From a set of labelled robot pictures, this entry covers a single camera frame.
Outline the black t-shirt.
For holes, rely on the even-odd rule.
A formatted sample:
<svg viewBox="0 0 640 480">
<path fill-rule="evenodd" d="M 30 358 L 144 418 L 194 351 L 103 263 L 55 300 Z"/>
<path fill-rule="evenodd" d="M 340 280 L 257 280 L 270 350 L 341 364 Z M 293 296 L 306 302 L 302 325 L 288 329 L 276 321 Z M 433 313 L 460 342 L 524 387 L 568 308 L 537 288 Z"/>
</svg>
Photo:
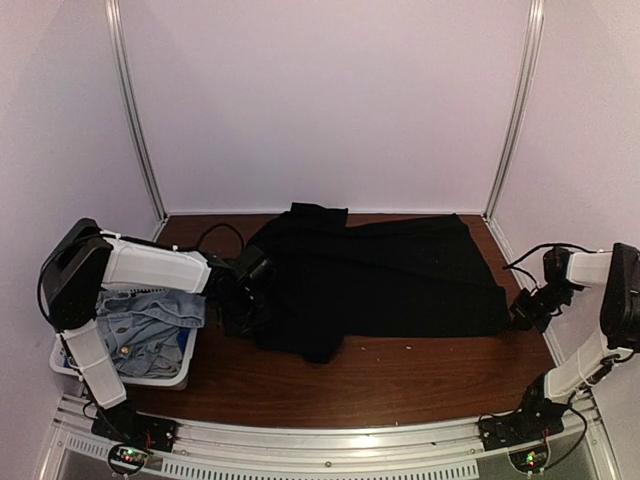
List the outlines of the black t-shirt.
<svg viewBox="0 0 640 480">
<path fill-rule="evenodd" d="M 249 243 L 275 270 L 263 350 L 326 364 L 347 336 L 489 337 L 506 292 L 455 214 L 350 226 L 345 209 L 294 203 Z"/>
</svg>

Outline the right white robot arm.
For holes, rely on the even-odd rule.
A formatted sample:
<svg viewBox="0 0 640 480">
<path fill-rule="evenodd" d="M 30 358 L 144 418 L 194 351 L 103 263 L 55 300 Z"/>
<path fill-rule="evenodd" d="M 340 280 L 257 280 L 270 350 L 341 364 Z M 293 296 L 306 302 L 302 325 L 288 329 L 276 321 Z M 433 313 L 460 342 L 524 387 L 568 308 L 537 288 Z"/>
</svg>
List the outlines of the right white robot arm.
<svg viewBox="0 0 640 480">
<path fill-rule="evenodd" d="M 616 242 L 602 250 L 543 243 L 508 264 L 517 271 L 541 251 L 544 282 L 522 289 L 510 307 L 515 325 L 545 333 L 559 319 L 582 342 L 575 352 L 527 388 L 513 419 L 519 440 L 530 442 L 639 352 L 639 249 Z"/>
</svg>

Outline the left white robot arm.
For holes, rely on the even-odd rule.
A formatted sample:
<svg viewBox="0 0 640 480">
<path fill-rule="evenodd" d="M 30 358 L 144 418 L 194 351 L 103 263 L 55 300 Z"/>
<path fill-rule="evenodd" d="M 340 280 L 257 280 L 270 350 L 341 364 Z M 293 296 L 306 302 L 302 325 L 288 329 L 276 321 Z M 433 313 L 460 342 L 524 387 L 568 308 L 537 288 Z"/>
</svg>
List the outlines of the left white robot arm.
<svg viewBox="0 0 640 480">
<path fill-rule="evenodd" d="M 128 400 L 98 333 L 99 293 L 142 288 L 200 295 L 217 308 L 225 334 L 243 337 L 270 319 L 266 292 L 273 273 L 255 246 L 222 259 L 198 247 L 161 246 L 109 232 L 82 218 L 41 267 L 37 302 L 92 395 L 98 420 L 121 443 L 133 444 L 143 436 L 143 417 Z"/>
</svg>

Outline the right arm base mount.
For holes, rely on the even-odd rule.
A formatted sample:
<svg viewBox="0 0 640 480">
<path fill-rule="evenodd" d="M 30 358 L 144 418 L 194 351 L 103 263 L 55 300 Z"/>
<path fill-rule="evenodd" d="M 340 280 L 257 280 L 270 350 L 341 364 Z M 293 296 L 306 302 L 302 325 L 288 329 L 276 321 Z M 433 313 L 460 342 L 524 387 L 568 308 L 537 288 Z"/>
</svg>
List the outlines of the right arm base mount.
<svg viewBox="0 0 640 480">
<path fill-rule="evenodd" d="M 548 436 L 564 431 L 561 419 L 546 419 L 536 414 L 527 417 L 520 411 L 480 417 L 477 426 L 485 451 L 541 442 Z"/>
</svg>

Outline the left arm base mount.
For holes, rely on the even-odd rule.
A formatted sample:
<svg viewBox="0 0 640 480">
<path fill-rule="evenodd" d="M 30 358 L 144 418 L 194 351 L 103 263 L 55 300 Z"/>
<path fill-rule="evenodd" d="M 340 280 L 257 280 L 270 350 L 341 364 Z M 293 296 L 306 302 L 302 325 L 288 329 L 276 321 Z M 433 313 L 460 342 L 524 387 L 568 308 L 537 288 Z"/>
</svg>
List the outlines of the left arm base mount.
<svg viewBox="0 0 640 480">
<path fill-rule="evenodd" d="M 171 453 L 177 428 L 174 420 L 139 413 L 131 416 L 98 414 L 91 433 L 139 449 Z"/>
</svg>

